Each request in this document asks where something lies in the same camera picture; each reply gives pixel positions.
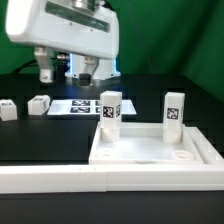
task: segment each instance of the metal bracket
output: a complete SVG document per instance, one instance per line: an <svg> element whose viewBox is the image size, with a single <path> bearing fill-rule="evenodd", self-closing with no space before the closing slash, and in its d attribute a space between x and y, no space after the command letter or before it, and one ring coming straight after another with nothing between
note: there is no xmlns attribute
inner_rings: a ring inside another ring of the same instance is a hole
<svg viewBox="0 0 224 224"><path fill-rule="evenodd" d="M35 47L34 55L40 67L40 81L43 83L53 82L54 67L51 61L53 50L45 47Z"/></svg>

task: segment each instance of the cube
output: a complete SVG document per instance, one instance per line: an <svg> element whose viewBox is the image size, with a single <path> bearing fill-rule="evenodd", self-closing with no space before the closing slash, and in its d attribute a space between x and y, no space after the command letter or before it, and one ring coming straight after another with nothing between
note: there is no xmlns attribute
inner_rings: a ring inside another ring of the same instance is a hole
<svg viewBox="0 0 224 224"><path fill-rule="evenodd" d="M49 109L50 97L47 95L37 95L28 102L29 115L42 115Z"/></svg>
<svg viewBox="0 0 224 224"><path fill-rule="evenodd" d="M17 108L12 100L0 100L0 117L2 121L17 120Z"/></svg>

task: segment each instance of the white box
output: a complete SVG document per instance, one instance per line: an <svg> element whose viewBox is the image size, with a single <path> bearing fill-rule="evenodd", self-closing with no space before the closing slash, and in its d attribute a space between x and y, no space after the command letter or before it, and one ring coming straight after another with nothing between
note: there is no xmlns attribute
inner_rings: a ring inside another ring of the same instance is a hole
<svg viewBox="0 0 224 224"><path fill-rule="evenodd" d="M108 143L100 139L98 124L89 164L203 164L186 127L179 144L163 142L163 125L122 123L120 139Z"/></svg>
<svg viewBox="0 0 224 224"><path fill-rule="evenodd" d="M177 144L181 141L184 93L168 92L164 102L163 141Z"/></svg>
<svg viewBox="0 0 224 224"><path fill-rule="evenodd" d="M45 111L49 109L49 106L50 106L49 96L37 95L28 102L28 113L29 115L42 115Z"/></svg>
<svg viewBox="0 0 224 224"><path fill-rule="evenodd" d="M12 100L0 100L0 117L3 121L17 120L17 108Z"/></svg>
<svg viewBox="0 0 224 224"><path fill-rule="evenodd" d="M121 124L122 93L106 91L100 95L101 138L106 142L119 140Z"/></svg>

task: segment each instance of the small white cube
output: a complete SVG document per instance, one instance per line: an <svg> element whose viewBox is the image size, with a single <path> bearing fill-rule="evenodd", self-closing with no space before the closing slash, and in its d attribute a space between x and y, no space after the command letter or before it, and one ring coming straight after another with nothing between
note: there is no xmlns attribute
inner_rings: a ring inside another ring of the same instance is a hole
<svg viewBox="0 0 224 224"><path fill-rule="evenodd" d="M28 113L29 115L42 115L45 111L49 109L50 97L35 96L32 100L28 102Z"/></svg>
<svg viewBox="0 0 224 224"><path fill-rule="evenodd" d="M12 100L0 100L0 117L3 121L17 120L17 108Z"/></svg>
<svg viewBox="0 0 224 224"><path fill-rule="evenodd" d="M122 93L115 91L106 91L100 95L101 128L117 130L121 123L121 102Z"/></svg>

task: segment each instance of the white base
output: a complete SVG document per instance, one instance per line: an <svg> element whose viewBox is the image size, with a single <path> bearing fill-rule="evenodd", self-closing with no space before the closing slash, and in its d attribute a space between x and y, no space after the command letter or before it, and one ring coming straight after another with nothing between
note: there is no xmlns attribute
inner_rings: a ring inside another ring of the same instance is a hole
<svg viewBox="0 0 224 224"><path fill-rule="evenodd" d="M0 193L224 190L223 158L187 131L204 164L1 166Z"/></svg>
<svg viewBox="0 0 224 224"><path fill-rule="evenodd" d="M204 163L184 125L181 142L175 145L163 141L162 124L121 123L119 141L105 141L100 126L99 123L89 164Z"/></svg>

